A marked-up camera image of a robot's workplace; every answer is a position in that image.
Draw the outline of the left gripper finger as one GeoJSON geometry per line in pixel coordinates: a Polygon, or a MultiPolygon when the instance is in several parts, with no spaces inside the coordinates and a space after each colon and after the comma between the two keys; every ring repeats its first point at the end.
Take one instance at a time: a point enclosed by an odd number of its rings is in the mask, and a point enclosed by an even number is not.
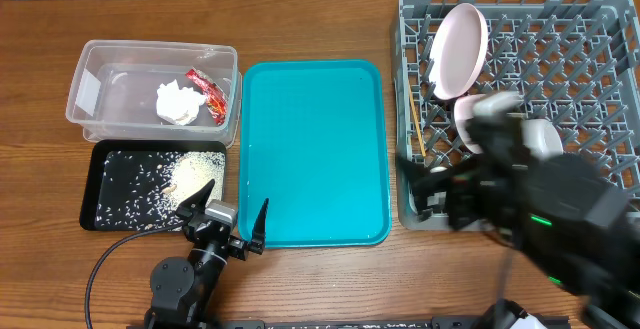
{"type": "Polygon", "coordinates": [[[203,213],[214,187],[215,180],[211,179],[199,191],[182,201],[177,206],[175,214],[181,219],[190,219],[195,214],[203,213]]]}
{"type": "Polygon", "coordinates": [[[251,241],[248,245],[250,252],[261,255],[264,251],[266,240],[266,216],[269,199],[266,198],[261,206],[252,230],[251,241]]]}

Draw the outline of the white cup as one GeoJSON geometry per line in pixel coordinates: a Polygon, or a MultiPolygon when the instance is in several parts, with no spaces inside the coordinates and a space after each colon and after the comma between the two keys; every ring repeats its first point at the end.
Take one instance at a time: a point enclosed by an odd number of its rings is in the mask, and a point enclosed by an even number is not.
{"type": "Polygon", "coordinates": [[[443,166],[437,166],[437,167],[433,167],[429,170],[430,174],[437,174],[437,173],[442,173],[442,172],[446,172],[449,168],[447,167],[443,167],[443,166]]]}

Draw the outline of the white rice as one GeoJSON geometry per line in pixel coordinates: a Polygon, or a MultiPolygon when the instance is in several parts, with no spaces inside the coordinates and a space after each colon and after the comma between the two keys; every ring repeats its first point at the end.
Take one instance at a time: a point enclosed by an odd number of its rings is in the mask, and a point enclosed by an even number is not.
{"type": "Polygon", "coordinates": [[[174,225],[178,205],[205,184],[208,199],[223,194],[221,152],[111,151],[104,161],[95,226],[104,231],[147,231],[174,225]]]}

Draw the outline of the wooden chopstick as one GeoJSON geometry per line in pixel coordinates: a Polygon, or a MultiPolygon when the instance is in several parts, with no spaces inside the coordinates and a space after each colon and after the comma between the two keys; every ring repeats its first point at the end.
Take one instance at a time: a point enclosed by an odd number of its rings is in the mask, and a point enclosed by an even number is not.
{"type": "Polygon", "coordinates": [[[418,117],[418,112],[416,110],[416,106],[415,106],[415,101],[414,101],[414,97],[413,97],[413,92],[411,91],[411,89],[409,89],[408,91],[408,96],[409,96],[409,104],[410,104],[410,108],[411,108],[411,114],[412,114],[412,119],[413,119],[413,124],[415,127],[415,132],[419,141],[419,147],[420,147],[420,152],[421,152],[421,156],[423,159],[426,159],[427,154],[426,154],[426,149],[425,149],[425,143],[424,143],[424,139],[423,139],[423,135],[422,135],[422,128],[420,126],[420,120],[418,117]]]}

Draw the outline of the pink bowl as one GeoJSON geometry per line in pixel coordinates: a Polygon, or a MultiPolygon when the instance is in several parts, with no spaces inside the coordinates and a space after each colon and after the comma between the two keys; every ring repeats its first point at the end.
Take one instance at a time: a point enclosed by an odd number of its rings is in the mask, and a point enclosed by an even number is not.
{"type": "Polygon", "coordinates": [[[453,121],[455,124],[455,128],[458,132],[458,135],[462,141],[462,143],[469,149],[469,151],[473,154],[480,154],[482,152],[481,147],[475,144],[467,130],[466,130],[466,122],[473,117],[473,106],[476,102],[481,100],[484,97],[484,94],[474,94],[467,95],[464,97],[459,97],[453,107],[453,121]]]}

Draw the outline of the grey bowl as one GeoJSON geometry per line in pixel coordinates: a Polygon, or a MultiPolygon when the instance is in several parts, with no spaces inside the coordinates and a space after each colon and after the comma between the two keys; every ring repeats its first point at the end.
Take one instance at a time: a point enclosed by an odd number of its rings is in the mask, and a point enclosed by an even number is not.
{"type": "Polygon", "coordinates": [[[554,125],[546,119],[530,119],[522,122],[523,144],[539,160],[564,153],[563,144],[554,125]]]}

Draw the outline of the white tissue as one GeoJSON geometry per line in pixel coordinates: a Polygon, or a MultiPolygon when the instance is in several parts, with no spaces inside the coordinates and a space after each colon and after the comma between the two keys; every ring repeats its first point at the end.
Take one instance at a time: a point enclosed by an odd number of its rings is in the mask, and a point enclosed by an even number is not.
{"type": "Polygon", "coordinates": [[[157,89],[156,114],[173,125],[186,126],[197,118],[205,101],[205,95],[192,87],[180,88],[174,80],[157,89]]]}

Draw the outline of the red snack wrapper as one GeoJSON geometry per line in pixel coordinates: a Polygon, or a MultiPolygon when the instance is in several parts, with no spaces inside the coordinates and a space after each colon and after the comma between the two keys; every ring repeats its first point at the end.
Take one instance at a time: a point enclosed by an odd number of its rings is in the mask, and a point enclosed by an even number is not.
{"type": "Polygon", "coordinates": [[[196,68],[190,69],[185,76],[198,86],[205,96],[205,104],[216,125],[226,122],[229,104],[221,87],[207,74],[196,68]]]}

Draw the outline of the large white plate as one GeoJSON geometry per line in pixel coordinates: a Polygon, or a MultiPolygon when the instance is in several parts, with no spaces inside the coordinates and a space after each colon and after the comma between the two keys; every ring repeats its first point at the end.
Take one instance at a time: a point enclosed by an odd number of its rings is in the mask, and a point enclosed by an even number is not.
{"type": "Polygon", "coordinates": [[[488,40],[485,17],[474,5],[463,3],[449,11],[429,53],[433,61],[429,81],[438,99],[454,99],[471,88],[483,68],[488,40]]]}

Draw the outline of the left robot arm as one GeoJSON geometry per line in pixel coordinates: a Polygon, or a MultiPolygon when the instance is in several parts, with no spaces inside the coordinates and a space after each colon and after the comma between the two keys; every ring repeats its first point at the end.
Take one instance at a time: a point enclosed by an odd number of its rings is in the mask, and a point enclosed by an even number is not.
{"type": "Polygon", "coordinates": [[[228,260],[246,260],[250,253],[264,251],[269,201],[260,208],[251,238],[244,240],[233,235],[235,207],[209,198],[214,187],[215,181],[210,180],[176,209],[183,220],[180,229],[193,247],[187,257],[166,258],[152,270],[145,328],[217,328],[207,308],[228,260]]]}

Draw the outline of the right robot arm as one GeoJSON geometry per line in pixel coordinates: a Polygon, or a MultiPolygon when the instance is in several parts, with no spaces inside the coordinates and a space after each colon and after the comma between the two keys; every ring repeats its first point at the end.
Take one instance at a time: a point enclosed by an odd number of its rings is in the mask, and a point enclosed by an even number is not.
{"type": "Polygon", "coordinates": [[[459,231],[485,220],[508,231],[513,249],[566,292],[586,298],[591,328],[639,325],[639,233],[627,218],[627,194],[585,159],[536,158],[524,144],[523,120],[475,117],[467,131],[481,154],[440,172],[397,156],[418,215],[443,193],[448,225],[459,231]]]}

